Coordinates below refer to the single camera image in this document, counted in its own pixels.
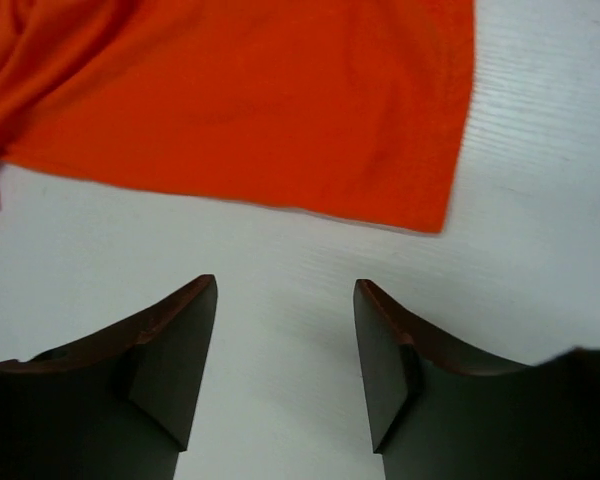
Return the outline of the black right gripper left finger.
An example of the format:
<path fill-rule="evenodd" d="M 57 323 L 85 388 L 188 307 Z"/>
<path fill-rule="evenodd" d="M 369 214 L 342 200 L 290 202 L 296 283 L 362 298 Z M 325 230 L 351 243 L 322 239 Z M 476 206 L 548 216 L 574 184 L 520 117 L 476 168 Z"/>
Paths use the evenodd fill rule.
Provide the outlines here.
<path fill-rule="evenodd" d="M 91 335 L 0 362 L 0 479 L 172 478 L 216 305 L 202 275 Z"/>

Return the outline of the orange t shirt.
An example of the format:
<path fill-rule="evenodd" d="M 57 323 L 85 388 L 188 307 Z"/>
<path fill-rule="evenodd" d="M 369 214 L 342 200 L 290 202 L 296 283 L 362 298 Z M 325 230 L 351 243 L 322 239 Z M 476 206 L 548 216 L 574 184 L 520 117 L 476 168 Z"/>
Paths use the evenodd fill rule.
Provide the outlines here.
<path fill-rule="evenodd" d="M 437 234 L 470 1 L 0 1 L 0 163 Z"/>

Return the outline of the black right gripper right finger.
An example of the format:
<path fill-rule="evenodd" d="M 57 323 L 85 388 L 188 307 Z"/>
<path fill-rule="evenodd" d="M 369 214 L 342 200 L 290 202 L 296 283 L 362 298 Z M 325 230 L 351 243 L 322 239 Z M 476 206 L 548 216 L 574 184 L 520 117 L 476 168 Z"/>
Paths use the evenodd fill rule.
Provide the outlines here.
<path fill-rule="evenodd" d="M 600 479 L 600 349 L 527 366 L 354 289 L 373 450 L 389 479 Z"/>

